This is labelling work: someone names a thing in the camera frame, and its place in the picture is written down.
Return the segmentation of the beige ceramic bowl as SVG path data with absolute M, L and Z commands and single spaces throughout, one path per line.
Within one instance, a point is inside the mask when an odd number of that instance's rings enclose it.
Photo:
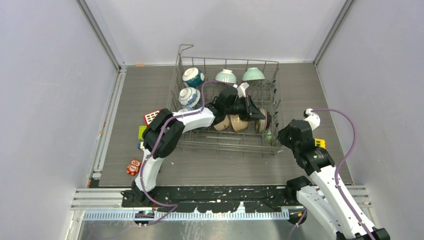
M 215 124 L 213 127 L 215 128 L 215 130 L 220 132 L 220 131 L 224 131 L 228 129 L 230 125 L 231 125 L 230 117 L 226 115 L 221 122 Z
M 230 123 L 231 123 L 232 129 L 236 133 L 240 133 L 242 131 L 245 131 L 249 127 L 249 122 L 241 120 L 241 118 L 238 114 L 230 115 Z

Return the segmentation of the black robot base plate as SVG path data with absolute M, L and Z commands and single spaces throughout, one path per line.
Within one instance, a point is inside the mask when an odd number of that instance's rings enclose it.
M 244 207 L 247 213 L 279 212 L 282 207 L 300 206 L 288 196 L 285 186 L 277 185 L 215 185 L 157 186 L 146 196 L 132 187 L 121 191 L 124 208 L 149 208 L 166 213 L 234 213 Z

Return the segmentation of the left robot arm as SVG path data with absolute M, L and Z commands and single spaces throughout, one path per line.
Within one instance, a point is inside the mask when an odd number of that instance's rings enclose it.
M 257 131 L 261 127 L 268 129 L 272 123 L 270 113 L 256 107 L 249 95 L 239 97 L 236 93 L 221 93 L 212 102 L 192 111 L 160 110 L 143 133 L 143 158 L 131 184 L 135 202 L 141 207 L 153 202 L 151 190 L 156 187 L 163 160 L 175 150 L 183 133 L 216 125 L 227 115 L 238 115 L 243 122 L 255 122 Z

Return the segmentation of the brown patterned bowl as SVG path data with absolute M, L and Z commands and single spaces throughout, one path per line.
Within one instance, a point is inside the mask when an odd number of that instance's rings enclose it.
M 255 132 L 261 134 L 271 126 L 272 117 L 271 114 L 264 108 L 259 108 L 259 111 L 265 116 L 265 119 L 255 121 Z

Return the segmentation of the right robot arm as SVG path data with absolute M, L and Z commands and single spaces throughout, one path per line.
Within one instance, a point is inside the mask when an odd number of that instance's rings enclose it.
M 306 215 L 313 215 L 333 240 L 389 240 L 385 228 L 377 228 L 350 194 L 329 152 L 316 145 L 313 130 L 321 123 L 318 109 L 308 108 L 304 119 L 293 119 L 278 132 L 279 142 L 289 148 L 306 176 L 287 181 L 285 198 L 291 205 L 303 205 Z

